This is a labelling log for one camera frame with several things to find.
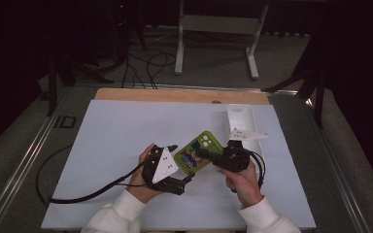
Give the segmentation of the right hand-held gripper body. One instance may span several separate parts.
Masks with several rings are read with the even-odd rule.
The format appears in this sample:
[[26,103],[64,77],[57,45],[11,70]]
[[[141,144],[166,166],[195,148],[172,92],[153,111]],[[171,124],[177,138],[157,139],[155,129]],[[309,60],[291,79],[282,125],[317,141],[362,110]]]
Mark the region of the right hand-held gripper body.
[[253,151],[246,150],[240,141],[229,140],[227,147],[220,154],[220,162],[214,163],[216,166],[226,169],[230,172],[241,172],[245,170],[250,160],[253,159],[257,165],[258,172],[265,172],[265,162],[263,157],[260,157]]

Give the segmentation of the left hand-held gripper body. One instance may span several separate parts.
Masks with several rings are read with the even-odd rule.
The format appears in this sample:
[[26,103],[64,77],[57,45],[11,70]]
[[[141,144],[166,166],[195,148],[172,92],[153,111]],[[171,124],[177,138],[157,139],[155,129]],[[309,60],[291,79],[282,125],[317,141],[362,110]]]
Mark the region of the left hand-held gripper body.
[[154,145],[145,160],[142,177],[146,186],[153,190],[182,195],[185,185],[182,180],[172,178],[178,171],[179,166],[168,148]]

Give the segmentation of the green cartoon phone case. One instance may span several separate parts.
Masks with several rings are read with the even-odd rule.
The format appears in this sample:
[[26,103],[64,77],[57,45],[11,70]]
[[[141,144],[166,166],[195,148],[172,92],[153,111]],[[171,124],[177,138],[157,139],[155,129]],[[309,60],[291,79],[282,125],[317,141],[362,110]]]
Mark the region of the green cartoon phone case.
[[195,154],[198,149],[217,154],[223,152],[223,147],[216,137],[210,131],[203,131],[174,155],[176,163],[186,174],[196,173],[211,163],[210,160]]

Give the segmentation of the white plastic bin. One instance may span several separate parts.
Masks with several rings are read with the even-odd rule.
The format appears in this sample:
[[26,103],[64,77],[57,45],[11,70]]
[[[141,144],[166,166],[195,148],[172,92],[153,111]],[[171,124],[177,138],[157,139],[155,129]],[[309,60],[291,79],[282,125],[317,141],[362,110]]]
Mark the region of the white plastic bin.
[[259,132],[256,127],[254,111],[250,105],[229,104],[226,107],[226,140],[240,141],[243,148],[263,157],[260,140],[268,134]]

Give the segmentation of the person's right hand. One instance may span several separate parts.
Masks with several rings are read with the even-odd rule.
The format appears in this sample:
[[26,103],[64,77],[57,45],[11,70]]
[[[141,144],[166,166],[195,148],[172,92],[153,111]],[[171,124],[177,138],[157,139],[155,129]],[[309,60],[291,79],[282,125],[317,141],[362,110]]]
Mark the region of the person's right hand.
[[217,167],[217,171],[225,175],[226,186],[236,191],[243,209],[258,204],[264,198],[260,192],[255,166],[252,162],[245,170],[238,173],[230,172],[221,167]]

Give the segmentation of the person's left hand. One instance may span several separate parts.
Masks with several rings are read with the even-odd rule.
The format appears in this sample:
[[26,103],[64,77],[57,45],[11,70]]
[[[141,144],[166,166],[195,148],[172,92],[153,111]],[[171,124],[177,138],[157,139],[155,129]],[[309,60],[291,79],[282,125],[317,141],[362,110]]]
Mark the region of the person's left hand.
[[140,167],[132,174],[129,186],[126,188],[129,193],[144,204],[147,204],[149,201],[154,199],[154,197],[160,194],[160,191],[147,187],[142,177],[144,167],[143,162],[147,159],[153,147],[154,144],[149,145],[139,156]]

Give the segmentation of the white table board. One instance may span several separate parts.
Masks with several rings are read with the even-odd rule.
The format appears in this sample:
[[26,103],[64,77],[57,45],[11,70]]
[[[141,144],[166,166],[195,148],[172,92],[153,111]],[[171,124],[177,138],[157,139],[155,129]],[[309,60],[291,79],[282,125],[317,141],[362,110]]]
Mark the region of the white table board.
[[[208,130],[226,143],[225,104],[93,100],[54,191],[55,203],[44,217],[45,229],[82,228],[105,204],[122,192],[115,186],[88,201],[82,198],[136,167],[140,153],[150,144],[182,148]],[[297,227],[316,223],[295,169],[275,110],[250,105],[266,163],[261,191],[274,210]],[[145,230],[243,230],[237,196],[224,177],[208,165],[198,171],[182,195],[161,194],[141,215]]]

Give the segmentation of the black tripod stand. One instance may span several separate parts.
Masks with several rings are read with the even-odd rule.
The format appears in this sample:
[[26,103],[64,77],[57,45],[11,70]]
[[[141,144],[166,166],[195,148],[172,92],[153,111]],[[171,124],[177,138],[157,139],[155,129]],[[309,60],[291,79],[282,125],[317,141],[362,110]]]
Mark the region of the black tripod stand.
[[322,105],[325,87],[325,75],[323,72],[323,62],[321,59],[302,55],[288,79],[270,87],[263,88],[262,91],[274,93],[298,81],[303,81],[302,85],[296,92],[296,96],[299,99],[308,100],[313,92],[316,92],[314,120],[317,126],[322,128]]
[[91,71],[89,68],[85,67],[82,63],[75,61],[71,56],[59,49],[51,49],[48,57],[48,72],[49,72],[49,90],[47,91],[47,96],[49,100],[49,109],[47,116],[50,117],[56,107],[57,107],[57,77],[66,84],[74,85],[76,79],[74,75],[68,75],[67,68],[76,68],[78,71],[83,72],[88,75],[93,80],[99,83],[113,83],[113,81],[107,80],[100,75]]

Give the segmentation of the white metal desk frame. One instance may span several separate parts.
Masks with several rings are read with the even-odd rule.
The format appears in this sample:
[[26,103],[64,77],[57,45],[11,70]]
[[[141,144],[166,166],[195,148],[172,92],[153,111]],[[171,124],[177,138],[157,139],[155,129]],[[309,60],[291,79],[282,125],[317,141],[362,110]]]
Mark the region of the white metal desk frame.
[[257,80],[259,73],[256,66],[254,51],[257,46],[261,30],[269,9],[269,6],[264,4],[258,18],[246,17],[215,17],[215,16],[200,16],[185,14],[185,0],[179,0],[179,26],[178,26],[178,48],[175,61],[175,74],[183,73],[184,64],[184,32],[199,31],[199,32],[214,32],[214,33],[231,33],[252,35],[254,40],[252,44],[246,48],[246,56],[251,73],[251,78]]

